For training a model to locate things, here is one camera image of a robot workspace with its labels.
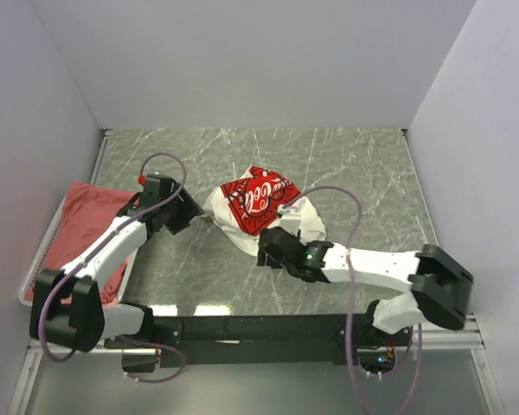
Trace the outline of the white t-shirt red print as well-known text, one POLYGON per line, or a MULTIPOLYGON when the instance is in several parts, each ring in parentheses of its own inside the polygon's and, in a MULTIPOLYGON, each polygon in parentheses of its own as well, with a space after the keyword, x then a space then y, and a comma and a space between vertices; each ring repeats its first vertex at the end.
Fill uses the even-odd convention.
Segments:
POLYGON ((280 223, 278 208, 289 202, 300 215, 301 240, 324 240, 326 226, 309 198, 289 178, 258 166, 215 188, 203 211, 237 248, 255 257, 260 232, 280 223))

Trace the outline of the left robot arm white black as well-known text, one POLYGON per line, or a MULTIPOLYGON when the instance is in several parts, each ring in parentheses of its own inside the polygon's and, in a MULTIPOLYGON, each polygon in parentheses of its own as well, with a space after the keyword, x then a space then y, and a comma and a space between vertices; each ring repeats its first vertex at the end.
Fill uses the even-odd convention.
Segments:
POLYGON ((81 254, 35 279, 29 334, 43 342, 88 352, 106 338, 125 336, 143 348, 155 339, 150 307, 118 302, 105 306, 100 294, 118 268, 155 233, 189 227, 202 208, 173 178, 149 174, 81 254))

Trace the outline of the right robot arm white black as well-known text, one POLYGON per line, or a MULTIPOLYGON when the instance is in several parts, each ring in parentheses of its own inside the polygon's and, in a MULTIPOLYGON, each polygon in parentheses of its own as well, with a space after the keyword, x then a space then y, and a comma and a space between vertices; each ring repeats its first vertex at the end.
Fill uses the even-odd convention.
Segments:
POLYGON ((399 296, 370 306, 362 324, 365 340, 381 345, 391 335, 429 322, 442 329, 464 328, 474 277, 441 247, 419 252, 347 249, 330 241, 303 244, 282 227, 259 235, 258 265, 284 269, 306 283, 344 283, 354 279, 398 291, 399 296))

